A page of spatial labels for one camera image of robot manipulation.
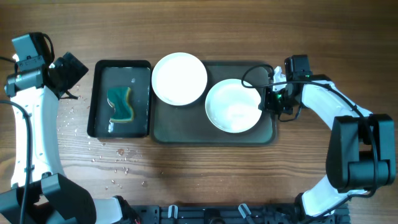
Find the white plate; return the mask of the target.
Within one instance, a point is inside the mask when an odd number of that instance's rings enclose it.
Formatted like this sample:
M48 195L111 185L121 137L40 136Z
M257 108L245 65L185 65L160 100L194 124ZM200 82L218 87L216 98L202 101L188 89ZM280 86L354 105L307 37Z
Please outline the white plate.
M172 106L193 103L205 91L208 75L196 56L175 52L160 59L152 71L152 89L156 96Z
M252 85L239 79L226 79L209 90L205 112L210 122L227 133L242 133L260 120L261 96Z

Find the green yellow sponge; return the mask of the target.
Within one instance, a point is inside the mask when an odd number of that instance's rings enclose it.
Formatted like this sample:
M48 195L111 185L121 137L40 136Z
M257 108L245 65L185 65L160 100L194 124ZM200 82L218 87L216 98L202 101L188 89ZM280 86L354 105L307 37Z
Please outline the green yellow sponge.
M112 123L128 123L134 119L134 110L129 102L131 88L128 86L118 86L110 88L107 92L107 101L114 109L114 114L110 117Z

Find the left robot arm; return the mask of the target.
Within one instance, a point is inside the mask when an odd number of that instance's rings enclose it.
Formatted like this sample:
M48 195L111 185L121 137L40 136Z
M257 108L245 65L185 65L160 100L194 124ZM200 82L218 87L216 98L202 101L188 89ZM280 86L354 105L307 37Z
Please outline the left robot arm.
M41 55L20 60L5 86L16 121L16 165L11 189L1 194L10 223L139 223L120 196L93 199L65 177L56 133L58 101L85 73L67 52L54 63Z

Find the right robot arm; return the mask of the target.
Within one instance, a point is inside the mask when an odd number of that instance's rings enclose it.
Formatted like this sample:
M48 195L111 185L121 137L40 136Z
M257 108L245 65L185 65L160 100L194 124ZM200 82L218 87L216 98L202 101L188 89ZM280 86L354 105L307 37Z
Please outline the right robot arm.
M263 108L278 114L309 108L330 128L326 175L295 199L296 222L332 216L352 198L371 198L396 177L394 121L374 114L342 94L326 75L293 73L264 90Z

